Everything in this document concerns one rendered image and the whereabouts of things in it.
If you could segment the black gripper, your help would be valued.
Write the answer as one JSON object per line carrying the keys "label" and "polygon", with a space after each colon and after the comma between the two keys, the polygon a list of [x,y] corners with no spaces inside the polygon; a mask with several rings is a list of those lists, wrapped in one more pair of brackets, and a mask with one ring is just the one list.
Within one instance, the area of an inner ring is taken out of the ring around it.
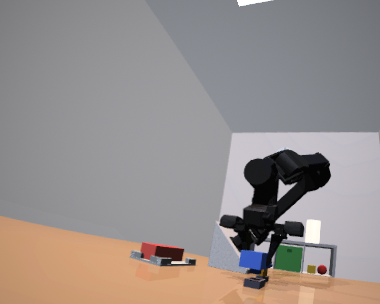
{"label": "black gripper", "polygon": [[[258,199],[260,204],[267,204],[267,200],[274,201],[274,205],[277,206],[277,196],[267,195],[267,194],[253,194],[252,200]],[[251,202],[252,202],[251,200]],[[268,225],[271,224],[271,225]],[[277,223],[267,223],[264,227],[257,227],[253,224],[243,224],[242,219],[236,215],[223,215],[220,218],[219,226],[222,226],[227,229],[234,229],[234,232],[238,233],[241,242],[242,249],[245,251],[250,250],[251,245],[251,233],[250,229],[261,229],[266,231],[274,231],[274,234],[271,233],[271,242],[268,255],[266,257],[266,266],[269,266],[277,248],[282,243],[283,239],[287,240],[287,234],[294,237],[303,237],[304,234],[304,225],[301,222],[296,221],[285,221],[283,224]]]}

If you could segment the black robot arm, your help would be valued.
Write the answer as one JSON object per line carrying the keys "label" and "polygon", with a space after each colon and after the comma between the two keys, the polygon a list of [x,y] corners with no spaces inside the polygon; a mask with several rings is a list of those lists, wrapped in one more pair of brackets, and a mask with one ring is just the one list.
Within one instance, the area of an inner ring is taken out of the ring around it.
{"label": "black robot arm", "polygon": [[[258,199],[253,199],[252,204],[244,208],[242,223],[253,224],[257,227],[276,223],[276,220],[306,192],[317,190],[327,184],[331,178],[329,166],[329,160],[319,152],[299,155],[289,149],[276,152],[263,159],[249,161],[244,168],[244,177],[254,187],[253,194],[277,196],[279,180],[285,186],[297,183],[277,201],[277,206],[272,200],[267,200],[267,204],[260,204]],[[268,238],[270,232],[250,229],[251,244],[255,242],[259,246]]]}

